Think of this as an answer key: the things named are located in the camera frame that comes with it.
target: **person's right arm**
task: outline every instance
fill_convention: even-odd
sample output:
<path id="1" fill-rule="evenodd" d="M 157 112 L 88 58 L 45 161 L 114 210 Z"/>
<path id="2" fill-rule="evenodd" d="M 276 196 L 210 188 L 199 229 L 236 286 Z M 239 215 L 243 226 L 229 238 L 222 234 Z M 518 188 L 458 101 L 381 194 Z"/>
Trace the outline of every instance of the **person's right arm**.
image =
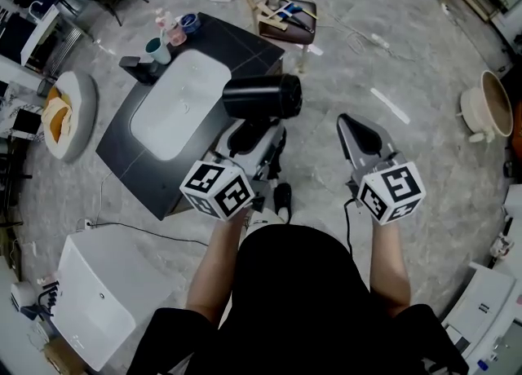
<path id="1" fill-rule="evenodd" d="M 381 226 L 374 221 L 369 286 L 389 316 L 409 307 L 411 289 L 397 222 Z"/>

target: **white bucket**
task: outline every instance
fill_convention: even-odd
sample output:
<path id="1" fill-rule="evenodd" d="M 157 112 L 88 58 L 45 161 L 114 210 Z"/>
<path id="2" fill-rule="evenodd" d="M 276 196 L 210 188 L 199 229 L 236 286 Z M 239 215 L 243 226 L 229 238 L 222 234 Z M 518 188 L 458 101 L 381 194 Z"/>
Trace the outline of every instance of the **white bucket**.
<path id="1" fill-rule="evenodd" d="M 470 141 L 484 137 L 491 141 L 495 135 L 507 137 L 513 131 L 513 112 L 506 91 L 498 78 L 484 71 L 480 88 L 465 90 L 460 97 L 462 116 L 474 135 Z"/>

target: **tile floor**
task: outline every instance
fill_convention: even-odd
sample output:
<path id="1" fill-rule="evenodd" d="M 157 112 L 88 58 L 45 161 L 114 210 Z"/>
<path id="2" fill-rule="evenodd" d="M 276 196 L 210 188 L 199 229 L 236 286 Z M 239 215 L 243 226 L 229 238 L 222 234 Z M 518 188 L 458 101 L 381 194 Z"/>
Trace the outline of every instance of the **tile floor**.
<path id="1" fill-rule="evenodd" d="M 496 71 L 509 60 L 489 27 L 472 12 L 459 12 L 455 23 L 437 0 L 313 1 L 320 16 L 316 45 L 324 54 L 310 55 L 307 72 L 301 76 L 303 111 L 286 123 L 288 143 L 282 157 L 283 178 L 294 189 L 295 222 L 344 240 L 342 206 L 350 194 L 343 183 L 350 168 L 343 159 L 335 120 L 340 113 L 354 112 L 379 122 L 406 157 L 416 162 L 427 188 L 419 211 L 401 221 L 402 239 L 414 301 L 441 312 L 461 284 L 468 262 L 484 260 L 490 241 L 502 227 L 500 207 L 507 189 L 502 177 L 505 141 L 469 144 L 470 131 L 455 117 L 458 97 L 478 84 L 488 65 Z M 110 15 L 90 8 L 84 22 L 99 43 L 81 42 L 65 67 L 83 69 L 96 80 L 98 117 L 86 151 L 70 165 L 53 158 L 43 143 L 31 145 L 27 170 L 33 179 L 20 194 L 24 226 L 18 231 L 23 243 L 36 241 L 36 257 L 30 245 L 23 247 L 30 280 L 53 272 L 65 237 L 77 223 L 82 225 L 82 218 L 94 218 L 99 211 L 100 183 L 109 171 L 95 148 L 134 85 L 117 63 L 124 55 L 144 53 L 145 43 L 157 34 L 154 10 L 158 7 L 176 15 L 203 11 L 251 29 L 245 0 L 150 0 L 150 4 L 125 0 L 119 7 L 122 28 Z M 466 29 L 459 27 L 464 22 Z M 366 36 L 380 35 L 390 43 L 390 51 L 353 33 L 355 29 Z M 282 46 L 289 72 L 299 49 Z M 401 122 L 373 97 L 372 87 L 405 111 L 411 123 Z M 355 260 L 368 280 L 369 215 L 355 209 L 350 215 Z M 104 182 L 100 221 L 121 221 L 199 240 L 208 240 L 212 228 L 211 220 L 193 212 L 157 221 L 113 176 Z M 181 307 L 204 249 L 140 232 L 130 236 L 171 277 L 174 292 L 168 305 Z M 136 330 L 104 373 L 125 372 L 143 330 Z"/>

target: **person's left arm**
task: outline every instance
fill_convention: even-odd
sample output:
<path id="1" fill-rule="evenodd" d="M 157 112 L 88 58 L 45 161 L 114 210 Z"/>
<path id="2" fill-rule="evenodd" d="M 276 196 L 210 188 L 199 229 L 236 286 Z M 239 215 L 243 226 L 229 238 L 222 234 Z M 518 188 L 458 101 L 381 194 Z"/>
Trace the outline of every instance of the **person's left arm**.
<path id="1" fill-rule="evenodd" d="M 231 221 L 216 223 L 205 257 L 188 290 L 185 309 L 205 316 L 215 327 L 232 292 L 237 247 L 247 211 L 240 211 Z"/>

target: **shoe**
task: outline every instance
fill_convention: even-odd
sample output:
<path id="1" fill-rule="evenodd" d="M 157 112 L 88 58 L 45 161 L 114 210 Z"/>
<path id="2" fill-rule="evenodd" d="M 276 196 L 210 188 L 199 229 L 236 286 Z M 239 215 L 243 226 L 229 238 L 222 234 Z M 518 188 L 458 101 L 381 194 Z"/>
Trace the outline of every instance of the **shoe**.
<path id="1" fill-rule="evenodd" d="M 289 183 L 280 183 L 274 190 L 274 205 L 276 214 L 279 215 L 279 210 L 286 207 L 288 210 L 288 220 L 286 224 L 290 223 L 292 219 L 292 187 Z"/>

